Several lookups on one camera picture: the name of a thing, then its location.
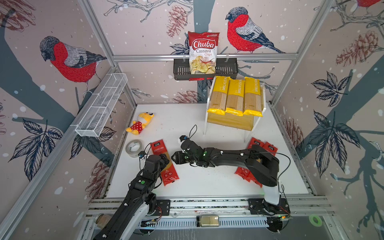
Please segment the yellow pasta bag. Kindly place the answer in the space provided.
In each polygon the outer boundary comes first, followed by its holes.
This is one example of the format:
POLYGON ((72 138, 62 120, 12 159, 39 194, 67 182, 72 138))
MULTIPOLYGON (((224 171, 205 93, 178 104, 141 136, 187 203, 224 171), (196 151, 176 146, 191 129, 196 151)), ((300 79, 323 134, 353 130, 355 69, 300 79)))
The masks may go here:
POLYGON ((208 113, 225 115, 230 80, 230 77, 215 77, 215 84, 207 110, 208 113))
POLYGON ((230 80, 225 113, 242 117, 244 114, 244 80, 230 80))
POLYGON ((262 93, 260 80, 245 77, 244 115, 262 117, 262 93))

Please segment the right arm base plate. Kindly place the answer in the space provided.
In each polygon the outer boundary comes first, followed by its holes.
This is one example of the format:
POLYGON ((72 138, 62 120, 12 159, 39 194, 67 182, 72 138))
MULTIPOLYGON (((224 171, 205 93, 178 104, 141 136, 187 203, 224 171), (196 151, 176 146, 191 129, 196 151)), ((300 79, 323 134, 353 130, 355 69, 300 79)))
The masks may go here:
POLYGON ((248 204, 252 215, 285 216, 291 214, 288 201, 285 198, 280 198, 277 205, 269 204, 264 199, 248 199, 248 204))

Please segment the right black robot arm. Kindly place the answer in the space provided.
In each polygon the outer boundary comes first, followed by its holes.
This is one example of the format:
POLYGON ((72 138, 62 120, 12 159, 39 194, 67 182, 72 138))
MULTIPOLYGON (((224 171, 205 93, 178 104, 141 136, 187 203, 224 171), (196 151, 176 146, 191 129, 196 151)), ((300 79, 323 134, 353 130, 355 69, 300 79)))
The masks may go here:
POLYGON ((288 201, 281 198, 279 183, 280 161, 258 145, 244 150, 221 150, 202 148, 190 139, 183 140, 181 150, 175 152, 172 161, 177 165, 215 168, 220 166, 240 167, 248 170, 262 184, 264 197, 249 200, 252 214, 275 216, 291 214, 288 201))

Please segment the red pasta bag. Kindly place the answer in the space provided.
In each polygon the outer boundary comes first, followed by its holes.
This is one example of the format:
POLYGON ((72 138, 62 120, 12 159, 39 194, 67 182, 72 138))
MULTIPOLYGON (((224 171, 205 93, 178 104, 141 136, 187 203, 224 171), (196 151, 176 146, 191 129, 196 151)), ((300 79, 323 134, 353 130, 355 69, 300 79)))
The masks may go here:
POLYGON ((161 178, 163 180, 164 186, 169 185, 177 180, 179 180, 179 176, 177 174, 177 171, 173 165, 172 159, 168 153, 168 150, 164 144, 163 140, 155 141, 151 143, 152 151, 154 155, 162 155, 164 154, 168 160, 169 163, 166 165, 166 167, 161 172, 161 178))
POLYGON ((279 160, 276 158, 277 148, 266 142, 263 147, 253 145, 246 161, 246 166, 256 180, 267 187, 278 184, 279 160))
MULTIPOLYGON (((263 147, 264 146, 264 142, 262 142, 260 140, 257 140, 255 138, 251 138, 251 141, 250 141, 250 143, 248 145, 248 149, 251 149, 253 145, 258 145, 260 147, 263 147)), ((247 182, 254 182, 255 184, 257 184, 260 187, 263 186, 262 184, 260 184, 256 180, 256 178, 253 176, 253 174, 249 170, 247 170, 245 168, 237 168, 235 174, 240 176, 240 177, 242 177, 247 182)))

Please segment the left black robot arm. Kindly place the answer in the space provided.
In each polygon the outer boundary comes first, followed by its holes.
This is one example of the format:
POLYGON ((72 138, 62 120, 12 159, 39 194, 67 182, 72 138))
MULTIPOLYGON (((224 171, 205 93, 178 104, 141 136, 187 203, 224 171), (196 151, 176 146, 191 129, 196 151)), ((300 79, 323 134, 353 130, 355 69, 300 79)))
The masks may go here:
POLYGON ((143 169, 131 181, 129 191, 106 226, 94 237, 95 240, 128 240, 139 222, 156 205, 156 186, 161 171, 170 160, 165 154, 150 155, 143 169))

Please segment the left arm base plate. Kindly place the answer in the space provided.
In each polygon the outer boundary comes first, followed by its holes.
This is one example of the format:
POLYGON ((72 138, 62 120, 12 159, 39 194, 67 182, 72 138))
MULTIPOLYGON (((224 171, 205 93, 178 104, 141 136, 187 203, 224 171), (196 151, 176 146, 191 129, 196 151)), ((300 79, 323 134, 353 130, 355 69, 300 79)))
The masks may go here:
POLYGON ((146 217, 154 218, 170 215, 171 201, 168 199, 157 199, 156 202, 151 201, 149 204, 144 202, 144 205, 149 207, 146 217))

